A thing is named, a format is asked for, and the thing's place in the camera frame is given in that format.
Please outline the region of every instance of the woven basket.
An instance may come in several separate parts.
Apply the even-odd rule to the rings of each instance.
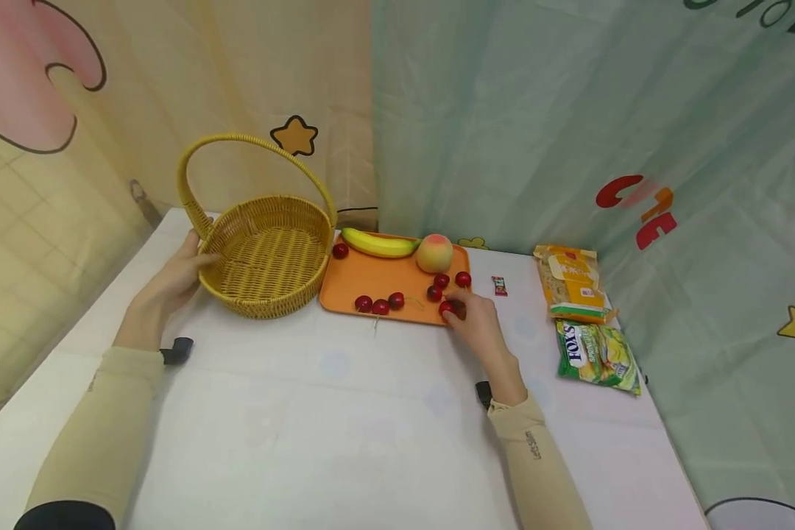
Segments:
[[[306,174],[327,206],[324,212],[299,197],[270,195],[242,202],[213,223],[189,188],[186,167],[200,147],[215,141],[246,141],[275,152]],[[277,318],[307,305],[321,288],[336,227],[329,191],[300,161],[256,136],[219,134],[189,147],[177,169],[180,200],[197,234],[200,253],[220,259],[198,274],[203,286],[243,317]]]

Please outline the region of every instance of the snack bag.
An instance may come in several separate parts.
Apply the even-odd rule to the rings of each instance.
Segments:
[[[606,324],[612,318],[600,288],[597,252],[538,245],[533,256],[550,316],[593,324]]]
[[[608,325],[557,320],[562,378],[582,379],[641,395],[639,372],[621,331]]]

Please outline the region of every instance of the green curtain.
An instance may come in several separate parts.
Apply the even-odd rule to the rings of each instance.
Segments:
[[[372,16],[381,230],[598,250],[704,507],[795,506],[795,0]]]

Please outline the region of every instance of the left hand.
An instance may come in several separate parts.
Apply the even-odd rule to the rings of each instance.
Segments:
[[[219,255],[197,255],[200,238],[195,230],[189,230],[182,246],[144,289],[136,296],[137,300],[151,305],[159,305],[165,314],[172,314],[186,305],[199,288],[197,270],[218,261]]]

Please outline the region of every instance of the orange tray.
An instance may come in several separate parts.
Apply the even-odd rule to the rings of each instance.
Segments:
[[[412,238],[400,238],[400,236],[376,235],[381,238],[414,241]],[[342,236],[337,236],[336,242],[341,241],[343,241]],[[463,247],[454,245],[453,260],[447,273],[451,283],[444,289],[445,294],[460,289],[453,283],[453,277],[460,270],[471,272],[468,252],[465,252]],[[353,306],[357,297],[367,294],[371,300],[388,300],[389,295],[399,291],[406,299],[404,306],[397,311],[389,311],[386,316],[380,318],[445,325],[444,320],[439,316],[441,302],[427,300],[427,288],[432,285],[433,277],[435,274],[427,274],[418,268],[415,255],[406,258],[376,258],[351,247],[349,255],[344,260],[330,257],[318,300],[327,311],[376,318],[376,314],[357,312]]]

